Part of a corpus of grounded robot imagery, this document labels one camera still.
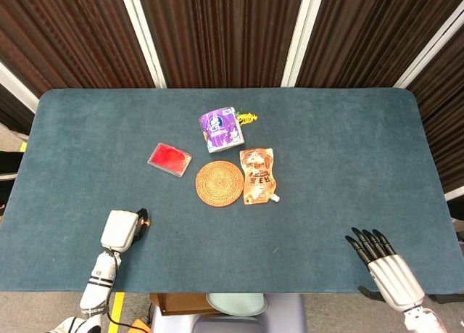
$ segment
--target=cable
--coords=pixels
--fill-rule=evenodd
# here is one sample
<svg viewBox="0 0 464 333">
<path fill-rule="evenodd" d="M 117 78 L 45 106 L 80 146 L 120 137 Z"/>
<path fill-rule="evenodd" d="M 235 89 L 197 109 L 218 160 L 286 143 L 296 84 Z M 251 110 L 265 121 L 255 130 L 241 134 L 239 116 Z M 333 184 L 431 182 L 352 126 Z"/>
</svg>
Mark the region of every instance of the cable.
<svg viewBox="0 0 464 333">
<path fill-rule="evenodd" d="M 152 310 L 153 303 L 150 303 L 150 306 L 148 307 L 148 325 L 152 324 L 152 318 L 150 317 L 150 311 Z"/>
<path fill-rule="evenodd" d="M 67 330 L 67 333 L 71 333 L 71 329 L 73 329 L 74 322 L 75 322 L 76 318 L 77 318 L 77 317 L 75 317 L 75 318 L 72 319 L 71 326 L 70 326 L 70 328 Z"/>
<path fill-rule="evenodd" d="M 109 315 L 109 313 L 107 313 L 107 316 L 108 316 L 109 320 L 110 320 L 113 324 L 117 324 L 118 326 L 128 327 L 128 328 L 131 328 L 131 329 L 138 329 L 139 331 L 143 331 L 143 332 L 145 332 L 145 333 L 148 333 L 148 331 L 146 331 L 146 330 L 143 329 L 143 328 L 131 326 L 130 324 L 123 324 L 123 323 L 121 323 L 121 322 L 116 322 L 115 320 L 113 320 L 113 319 L 111 318 L 111 316 Z"/>
<path fill-rule="evenodd" d="M 75 330 L 76 333 L 79 331 L 79 328 L 80 328 L 83 324 L 85 324 L 85 321 L 80 323 L 80 325 L 78 326 L 78 328 Z"/>
<path fill-rule="evenodd" d="M 115 278 L 113 280 L 113 283 L 111 285 L 111 288 L 109 289 L 109 293 L 108 293 L 108 297 L 107 297 L 107 306 L 109 306 L 109 297 L 111 296 L 111 293 L 113 292 L 113 287 L 115 285 L 115 282 L 116 282 L 116 278 L 117 278 L 117 259 L 116 259 L 116 256 L 115 256 L 115 253 L 113 252 L 113 250 L 111 250 L 110 248 L 106 248 L 106 247 L 103 247 L 103 249 L 108 252 L 112 257 L 113 259 L 115 260 Z M 137 329 L 139 331 L 143 331 L 145 333 L 149 333 L 148 331 L 146 331 L 145 329 L 143 328 L 140 328 L 140 327 L 135 327 L 135 326 L 131 326 L 130 324 L 123 324 L 122 322 L 116 322 L 115 320 L 113 320 L 109 314 L 109 311 L 107 312 L 107 316 L 108 316 L 108 319 L 113 323 L 113 324 L 116 324 L 118 326 L 124 326 L 124 327 L 128 327 L 128 328 L 131 328 L 131 329 Z"/>
</svg>

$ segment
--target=gray floor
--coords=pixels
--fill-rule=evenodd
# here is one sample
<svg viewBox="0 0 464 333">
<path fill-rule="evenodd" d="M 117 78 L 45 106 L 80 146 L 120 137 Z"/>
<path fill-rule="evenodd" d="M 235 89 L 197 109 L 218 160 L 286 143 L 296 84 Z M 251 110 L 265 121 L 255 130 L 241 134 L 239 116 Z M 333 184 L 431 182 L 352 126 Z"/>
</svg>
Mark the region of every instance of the gray floor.
<svg viewBox="0 0 464 333">
<path fill-rule="evenodd" d="M 0 127 L 0 150 L 15 151 L 21 143 L 16 136 Z M 65 318 L 80 315 L 80 296 L 81 293 L 74 292 L 0 292 L 0 332 L 49 331 Z M 464 326 L 460 324 L 464 321 L 464 303 L 437 305 L 427 300 L 426 305 L 439 314 L 449 333 L 464 333 Z M 132 323 L 136 318 L 146 316 L 148 307 L 148 295 L 126 293 L 121 321 Z M 306 295 L 306 316 L 310 333 L 406 332 L 401 313 L 361 295 Z M 103 328 L 102 331 L 107 332 L 106 319 Z M 127 329 L 120 328 L 119 332 L 127 332 Z"/>
</svg>

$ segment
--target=red sponge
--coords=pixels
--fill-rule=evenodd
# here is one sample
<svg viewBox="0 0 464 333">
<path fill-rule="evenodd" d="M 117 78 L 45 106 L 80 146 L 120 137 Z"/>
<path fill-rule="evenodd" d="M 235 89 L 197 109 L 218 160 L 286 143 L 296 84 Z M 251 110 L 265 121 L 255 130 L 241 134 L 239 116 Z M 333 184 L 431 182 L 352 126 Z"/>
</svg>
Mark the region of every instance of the red sponge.
<svg viewBox="0 0 464 333">
<path fill-rule="evenodd" d="M 175 147 L 159 143 L 148 160 L 148 164 L 163 171 L 182 177 L 189 166 L 191 155 Z"/>
</svg>

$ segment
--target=woven coaster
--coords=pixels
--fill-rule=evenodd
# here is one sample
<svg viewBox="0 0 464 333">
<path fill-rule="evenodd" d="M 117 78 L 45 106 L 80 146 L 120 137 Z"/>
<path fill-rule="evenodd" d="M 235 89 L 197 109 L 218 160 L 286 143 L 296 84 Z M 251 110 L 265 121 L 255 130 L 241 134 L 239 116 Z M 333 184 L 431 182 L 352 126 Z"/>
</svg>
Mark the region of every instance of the woven coaster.
<svg viewBox="0 0 464 333">
<path fill-rule="evenodd" d="M 215 207 L 230 205 L 244 190 L 244 177 L 233 163 L 213 161 L 196 175 L 196 193 L 205 203 Z"/>
</svg>

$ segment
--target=yellow object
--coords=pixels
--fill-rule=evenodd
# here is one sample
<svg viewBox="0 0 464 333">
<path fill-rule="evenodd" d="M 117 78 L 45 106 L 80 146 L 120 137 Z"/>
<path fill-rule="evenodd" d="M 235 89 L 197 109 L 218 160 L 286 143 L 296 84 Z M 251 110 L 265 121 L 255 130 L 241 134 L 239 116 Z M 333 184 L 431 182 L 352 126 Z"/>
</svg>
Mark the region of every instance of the yellow object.
<svg viewBox="0 0 464 333">
<path fill-rule="evenodd" d="M 237 115 L 237 119 L 239 120 L 240 126 L 242 126 L 258 120 L 258 116 L 253 113 L 240 113 Z"/>
<path fill-rule="evenodd" d="M 113 321 L 119 322 L 121 319 L 121 312 L 123 311 L 124 292 L 116 292 L 115 301 L 113 302 L 113 310 L 111 318 Z M 117 324 L 109 323 L 108 333 L 117 333 Z"/>
<path fill-rule="evenodd" d="M 145 329 L 147 332 L 151 332 L 150 327 L 148 327 L 144 322 L 140 321 L 139 319 L 136 319 L 131 326 L 138 327 Z M 134 328 L 130 328 L 128 333 L 140 333 L 142 331 Z"/>
<path fill-rule="evenodd" d="M 28 146 L 28 143 L 27 142 L 23 142 L 21 144 L 21 148 L 20 148 L 20 152 L 25 152 L 26 151 L 26 147 Z"/>
</svg>

